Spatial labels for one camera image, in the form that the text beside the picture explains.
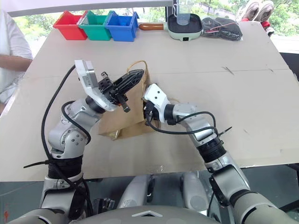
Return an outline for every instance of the black cloth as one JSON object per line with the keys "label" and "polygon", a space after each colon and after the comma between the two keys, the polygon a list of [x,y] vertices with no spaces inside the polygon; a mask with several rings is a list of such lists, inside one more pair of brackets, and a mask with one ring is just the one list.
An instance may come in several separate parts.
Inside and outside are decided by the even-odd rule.
{"label": "black cloth", "polygon": [[243,34],[240,30],[240,27],[235,21],[231,19],[226,19],[221,17],[212,19],[210,17],[206,17],[202,20],[202,24],[203,24],[202,36],[223,38],[231,41],[239,41],[242,39]]}

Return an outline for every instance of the red bin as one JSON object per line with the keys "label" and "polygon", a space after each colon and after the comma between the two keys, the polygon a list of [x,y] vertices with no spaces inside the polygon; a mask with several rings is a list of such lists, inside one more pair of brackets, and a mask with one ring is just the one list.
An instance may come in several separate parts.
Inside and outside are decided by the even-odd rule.
{"label": "red bin", "polygon": [[78,26],[80,19],[83,18],[84,15],[73,15],[68,11],[64,11],[54,23],[53,27],[59,29],[66,40],[86,40],[86,33]]}

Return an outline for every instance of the clear plastic cup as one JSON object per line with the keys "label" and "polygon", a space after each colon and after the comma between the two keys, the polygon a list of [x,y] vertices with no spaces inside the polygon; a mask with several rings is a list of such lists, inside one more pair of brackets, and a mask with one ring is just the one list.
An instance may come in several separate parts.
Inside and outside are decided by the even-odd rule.
{"label": "clear plastic cup", "polygon": [[177,0],[177,3],[173,4],[173,7],[177,23],[182,26],[189,24],[192,4],[188,0]]}

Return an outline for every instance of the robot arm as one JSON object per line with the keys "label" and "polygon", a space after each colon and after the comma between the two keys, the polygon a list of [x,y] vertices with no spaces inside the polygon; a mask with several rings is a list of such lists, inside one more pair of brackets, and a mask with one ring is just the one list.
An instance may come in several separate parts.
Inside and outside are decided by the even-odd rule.
{"label": "robot arm", "polygon": [[152,84],[145,92],[148,101],[145,115],[150,126],[151,119],[159,119],[169,125],[181,124],[205,161],[212,174],[210,183],[222,206],[232,206],[236,224],[281,224],[297,223],[279,210],[261,194],[250,190],[248,180],[223,147],[216,129],[190,104],[172,105],[166,94]]}
{"label": "robot arm", "polygon": [[144,74],[144,70],[131,70],[112,82],[103,72],[103,79],[98,82],[91,62],[76,60],[75,66],[88,96],[62,106],[63,115],[49,133],[52,158],[48,161],[49,171],[44,180],[40,208],[12,221],[12,224],[65,224],[83,214],[89,193],[81,166],[85,145],[91,140],[89,131],[105,111],[114,111],[120,105],[125,112],[130,111],[125,93]]}

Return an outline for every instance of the person's arm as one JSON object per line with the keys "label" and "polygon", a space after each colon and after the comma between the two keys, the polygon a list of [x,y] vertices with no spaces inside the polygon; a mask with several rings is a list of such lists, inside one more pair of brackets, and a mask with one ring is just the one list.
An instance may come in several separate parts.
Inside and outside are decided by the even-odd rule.
{"label": "person's arm", "polygon": [[0,55],[0,67],[14,71],[26,71],[32,62],[28,42],[15,21],[5,13],[10,55]]}
{"label": "person's arm", "polygon": [[31,59],[20,56],[0,55],[0,67],[14,71],[26,71]]}

